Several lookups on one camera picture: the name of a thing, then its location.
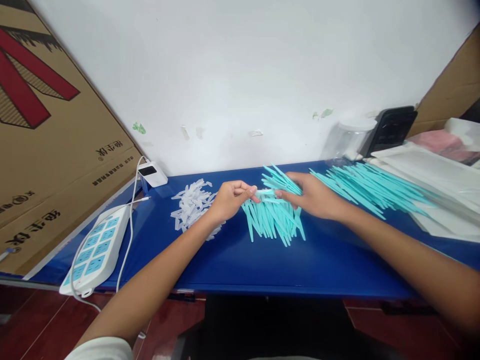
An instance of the cardboard box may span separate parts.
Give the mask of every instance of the cardboard box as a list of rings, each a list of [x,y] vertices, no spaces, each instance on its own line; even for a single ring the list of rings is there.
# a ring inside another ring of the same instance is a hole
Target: cardboard box
[[[0,272],[25,275],[135,174],[129,136],[28,3],[0,5]]]
[[[479,98],[480,25],[477,25],[421,100],[408,136],[443,129],[448,119],[461,117]]]

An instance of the hand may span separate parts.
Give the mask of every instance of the hand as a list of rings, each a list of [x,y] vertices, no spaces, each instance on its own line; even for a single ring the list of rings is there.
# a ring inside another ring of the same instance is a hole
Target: hand
[[[255,196],[256,192],[256,186],[250,186],[240,180],[224,182],[220,186],[220,190],[218,190],[207,214],[215,217],[220,223],[227,221],[237,213],[240,206],[248,199],[251,198],[254,202],[259,203],[259,198]]]
[[[283,190],[275,191],[275,195],[290,202],[295,209],[301,207],[318,218],[339,221],[351,206],[312,174],[287,172],[286,175],[303,189],[303,195]]]

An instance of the person's left hand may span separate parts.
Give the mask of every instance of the person's left hand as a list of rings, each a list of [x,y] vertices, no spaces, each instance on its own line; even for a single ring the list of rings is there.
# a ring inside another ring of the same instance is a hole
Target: person's left hand
[[[251,198],[254,202],[259,203],[259,198],[255,196],[256,192],[256,186],[250,186],[241,180],[224,182],[207,213],[210,213],[209,215],[214,216],[219,222],[227,221],[248,199]]]

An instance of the pile of white plastic pieces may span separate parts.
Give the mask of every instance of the pile of white plastic pieces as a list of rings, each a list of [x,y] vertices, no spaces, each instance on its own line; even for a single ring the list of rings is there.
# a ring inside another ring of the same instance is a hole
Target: pile of white plastic pieces
[[[180,209],[170,214],[172,218],[175,218],[175,230],[181,229],[183,233],[187,231],[212,205],[217,193],[202,190],[202,187],[205,185],[212,187],[211,182],[204,182],[201,178],[190,186],[186,185],[185,190],[180,191],[171,198],[172,200],[180,199]],[[212,240],[223,224],[225,224],[225,221],[213,230],[207,240]]]

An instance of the green paint mark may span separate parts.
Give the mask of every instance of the green paint mark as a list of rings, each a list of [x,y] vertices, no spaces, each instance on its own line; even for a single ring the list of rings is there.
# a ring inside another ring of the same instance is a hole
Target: green paint mark
[[[323,110],[323,112],[321,113],[320,118],[321,118],[321,119],[326,118],[327,116],[332,115],[333,112],[334,112],[333,109],[325,109],[325,110]]]
[[[139,123],[139,122],[136,122],[133,124],[133,126],[131,127],[133,130],[137,130],[140,134],[146,134],[147,133],[147,130],[145,130],[144,126]]]

